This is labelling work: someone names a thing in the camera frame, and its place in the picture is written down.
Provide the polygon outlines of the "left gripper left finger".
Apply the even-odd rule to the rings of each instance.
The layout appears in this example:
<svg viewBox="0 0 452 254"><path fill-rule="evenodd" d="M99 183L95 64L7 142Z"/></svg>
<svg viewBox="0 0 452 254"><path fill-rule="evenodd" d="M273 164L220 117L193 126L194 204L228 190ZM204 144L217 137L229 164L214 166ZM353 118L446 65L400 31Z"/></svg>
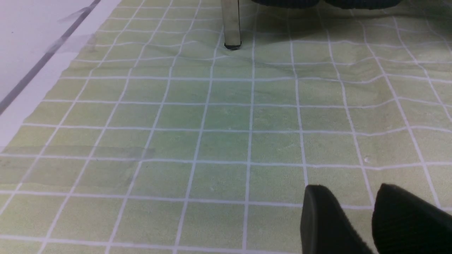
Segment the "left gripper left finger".
<svg viewBox="0 0 452 254"><path fill-rule="evenodd" d="M304 254L372 254L355 231L334 194L322 185L307 185L300 222Z"/></svg>

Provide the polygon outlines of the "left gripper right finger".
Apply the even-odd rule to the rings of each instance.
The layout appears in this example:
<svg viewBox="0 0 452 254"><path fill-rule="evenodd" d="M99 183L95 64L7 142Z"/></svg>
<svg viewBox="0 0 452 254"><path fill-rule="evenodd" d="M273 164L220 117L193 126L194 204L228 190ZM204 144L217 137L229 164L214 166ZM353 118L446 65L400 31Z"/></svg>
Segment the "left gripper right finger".
<svg viewBox="0 0 452 254"><path fill-rule="evenodd" d="M372 235L380 254L450 254L452 217L397 185L383 183L375 199Z"/></svg>

